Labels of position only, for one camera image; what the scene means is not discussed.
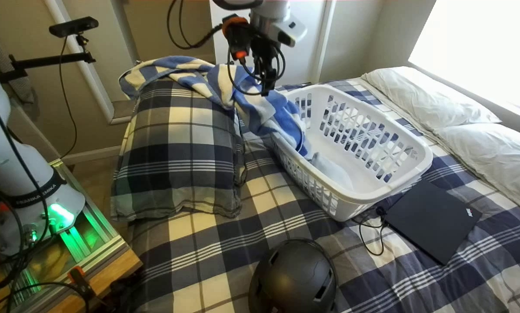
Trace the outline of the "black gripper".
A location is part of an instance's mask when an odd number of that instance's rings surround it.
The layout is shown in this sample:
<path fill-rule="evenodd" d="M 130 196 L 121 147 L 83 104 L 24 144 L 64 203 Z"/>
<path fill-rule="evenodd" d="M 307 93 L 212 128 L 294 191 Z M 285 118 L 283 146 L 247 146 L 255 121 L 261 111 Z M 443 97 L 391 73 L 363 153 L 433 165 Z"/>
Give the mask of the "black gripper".
<path fill-rule="evenodd" d="M 227 15 L 222 19 L 222 34 L 234 60 L 254 57 L 259 73 L 261 95 L 267 95 L 283 74 L 271 69 L 271 59 L 281 45 L 294 46 L 307 33 L 306 26 L 290 13 L 290 0 L 222 0 L 226 10 L 248 8 L 248 17 Z"/>

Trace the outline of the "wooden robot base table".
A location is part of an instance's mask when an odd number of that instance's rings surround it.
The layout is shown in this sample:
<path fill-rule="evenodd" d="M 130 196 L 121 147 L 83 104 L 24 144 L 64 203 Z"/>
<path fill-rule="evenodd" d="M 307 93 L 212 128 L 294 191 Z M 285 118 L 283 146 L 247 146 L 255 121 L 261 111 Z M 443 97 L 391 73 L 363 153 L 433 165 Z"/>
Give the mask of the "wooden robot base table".
<path fill-rule="evenodd" d="M 88 313 L 142 266 L 101 206 L 87 196 L 76 222 L 29 253 L 0 288 L 0 313 Z"/>

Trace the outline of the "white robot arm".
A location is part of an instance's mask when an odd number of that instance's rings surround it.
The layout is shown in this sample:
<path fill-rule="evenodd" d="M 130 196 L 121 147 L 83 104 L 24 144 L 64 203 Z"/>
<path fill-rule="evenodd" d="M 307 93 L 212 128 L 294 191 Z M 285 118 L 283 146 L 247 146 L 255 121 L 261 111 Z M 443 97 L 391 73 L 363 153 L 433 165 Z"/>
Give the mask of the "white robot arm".
<path fill-rule="evenodd" d="M 160 219 L 182 208 L 236 215 L 243 180 L 238 125 L 307 151 L 297 106 L 266 88 L 243 64 L 167 55 L 120 74 L 120 88 L 134 99 L 161 81 L 168 85 L 165 118 L 158 123 L 163 140 L 149 156 L 130 149 L 113 184 L 114 212 L 128 220 Z M 8 135 L 8 114 L 10 100 L 0 83 L 0 194 L 8 203 L 0 212 L 0 255 L 5 257 L 71 227 L 87 205 L 83 193 L 33 146 Z"/>

